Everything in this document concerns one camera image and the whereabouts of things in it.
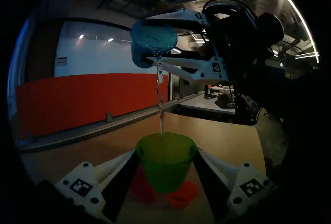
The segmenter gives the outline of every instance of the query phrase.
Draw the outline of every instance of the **wooden table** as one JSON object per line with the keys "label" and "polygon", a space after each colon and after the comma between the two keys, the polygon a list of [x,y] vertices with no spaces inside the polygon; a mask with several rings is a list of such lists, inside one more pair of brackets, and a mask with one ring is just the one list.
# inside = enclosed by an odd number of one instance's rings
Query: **wooden table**
{"label": "wooden table", "polygon": [[199,109],[223,114],[235,114],[234,108],[220,108],[215,104],[217,98],[205,99],[204,95],[196,96],[190,100],[183,101],[179,105],[186,108]]}
{"label": "wooden table", "polygon": [[[166,132],[186,135],[206,152],[239,166],[254,164],[265,172],[264,157],[255,127],[202,120],[165,113]],[[159,132],[159,115],[79,143],[44,152],[22,154],[27,173],[35,183],[58,182],[82,161],[101,164],[134,148],[142,137]]]}

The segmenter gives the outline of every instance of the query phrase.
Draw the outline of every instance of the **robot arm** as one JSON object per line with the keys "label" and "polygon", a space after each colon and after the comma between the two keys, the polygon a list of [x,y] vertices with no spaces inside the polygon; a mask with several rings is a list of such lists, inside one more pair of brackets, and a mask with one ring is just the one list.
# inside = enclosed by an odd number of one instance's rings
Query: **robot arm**
{"label": "robot arm", "polygon": [[[219,19],[218,14],[226,14],[228,17]],[[252,10],[242,4],[237,7],[212,5],[204,8],[202,13],[181,9],[146,20],[153,25],[167,24],[174,29],[187,29],[192,33],[202,34],[202,30],[205,30],[205,42],[208,43],[206,46],[209,50],[207,58],[199,56],[198,51],[194,58],[162,54],[163,69],[190,84],[240,83],[255,59],[258,63],[263,63],[273,55],[270,46],[284,35],[282,25],[276,17],[270,14],[256,17]],[[141,49],[135,42],[132,42],[132,59],[141,68],[157,66],[156,57],[149,50]],[[194,73],[176,66],[194,69]]]}

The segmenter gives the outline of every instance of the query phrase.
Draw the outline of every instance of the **red cup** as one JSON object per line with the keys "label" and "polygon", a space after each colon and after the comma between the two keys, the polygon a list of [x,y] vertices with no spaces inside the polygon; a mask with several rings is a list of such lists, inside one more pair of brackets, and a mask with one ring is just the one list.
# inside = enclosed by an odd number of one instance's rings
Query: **red cup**
{"label": "red cup", "polygon": [[172,207],[185,208],[197,196],[197,187],[189,182],[184,181],[179,190],[169,193],[168,199]]}
{"label": "red cup", "polygon": [[141,202],[151,203],[156,200],[156,192],[149,185],[141,164],[139,164],[133,177],[130,190]]}

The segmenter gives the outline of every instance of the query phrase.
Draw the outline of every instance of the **red wall panel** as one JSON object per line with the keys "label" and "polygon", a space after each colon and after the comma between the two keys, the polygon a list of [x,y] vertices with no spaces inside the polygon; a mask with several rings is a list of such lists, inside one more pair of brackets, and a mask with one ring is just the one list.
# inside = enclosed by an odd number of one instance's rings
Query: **red wall panel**
{"label": "red wall panel", "polygon": [[[160,85],[168,100],[168,76]],[[55,77],[17,87],[24,136],[40,136],[157,105],[155,74]]]}

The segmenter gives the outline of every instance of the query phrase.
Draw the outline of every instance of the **ceiling light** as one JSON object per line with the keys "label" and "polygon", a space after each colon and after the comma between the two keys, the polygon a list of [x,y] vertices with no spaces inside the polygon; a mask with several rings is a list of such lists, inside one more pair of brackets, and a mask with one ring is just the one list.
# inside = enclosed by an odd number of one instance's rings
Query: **ceiling light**
{"label": "ceiling light", "polygon": [[177,48],[174,48],[173,50],[176,51],[176,52],[178,52],[178,53],[182,53],[182,51],[179,50],[179,49],[177,49]]}
{"label": "ceiling light", "polygon": [[303,16],[301,15],[301,13],[299,12],[299,10],[297,9],[296,5],[294,5],[293,1],[292,0],[288,0],[288,2],[292,5],[292,7],[294,8],[295,12],[299,16],[299,18],[300,18],[303,26],[305,27],[306,32],[307,32],[307,34],[309,36],[310,42],[312,43],[312,47],[314,49],[314,54],[315,54],[315,57],[316,57],[316,61],[317,61],[317,63],[319,63],[319,58],[318,58],[318,54],[317,54],[317,49],[316,49],[316,46],[315,46],[315,42],[313,40],[312,34],[310,33],[310,30],[308,28],[308,25],[306,24],[305,19],[303,18]]}
{"label": "ceiling light", "polygon": [[299,59],[299,58],[313,58],[315,57],[315,55],[307,55],[307,56],[303,56],[303,57],[296,57],[295,59]]}
{"label": "ceiling light", "polygon": [[315,52],[308,52],[308,53],[299,54],[299,55],[295,55],[295,56],[296,56],[296,57],[300,57],[300,56],[312,55],[312,54],[315,56]]}

